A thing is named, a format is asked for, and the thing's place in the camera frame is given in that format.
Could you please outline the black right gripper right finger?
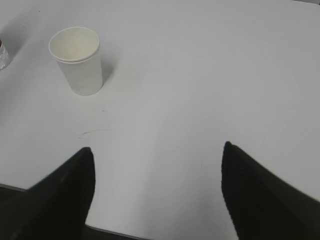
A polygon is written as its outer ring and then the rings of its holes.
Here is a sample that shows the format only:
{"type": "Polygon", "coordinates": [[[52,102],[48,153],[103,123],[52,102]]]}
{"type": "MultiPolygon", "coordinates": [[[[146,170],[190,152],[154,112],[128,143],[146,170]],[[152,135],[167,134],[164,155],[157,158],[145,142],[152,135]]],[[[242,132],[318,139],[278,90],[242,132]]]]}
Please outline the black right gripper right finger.
{"type": "Polygon", "coordinates": [[[227,141],[221,191],[240,240],[318,240],[320,203],[227,141]]]}

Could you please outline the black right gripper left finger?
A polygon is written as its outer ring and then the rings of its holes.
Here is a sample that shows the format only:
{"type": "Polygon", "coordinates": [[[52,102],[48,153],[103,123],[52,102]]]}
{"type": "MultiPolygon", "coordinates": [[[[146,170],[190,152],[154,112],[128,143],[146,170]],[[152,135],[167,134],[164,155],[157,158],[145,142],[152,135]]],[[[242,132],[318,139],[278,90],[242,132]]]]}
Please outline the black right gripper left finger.
{"type": "Polygon", "coordinates": [[[0,238],[81,239],[95,185],[94,155],[83,147],[37,184],[0,204],[0,238]]]}

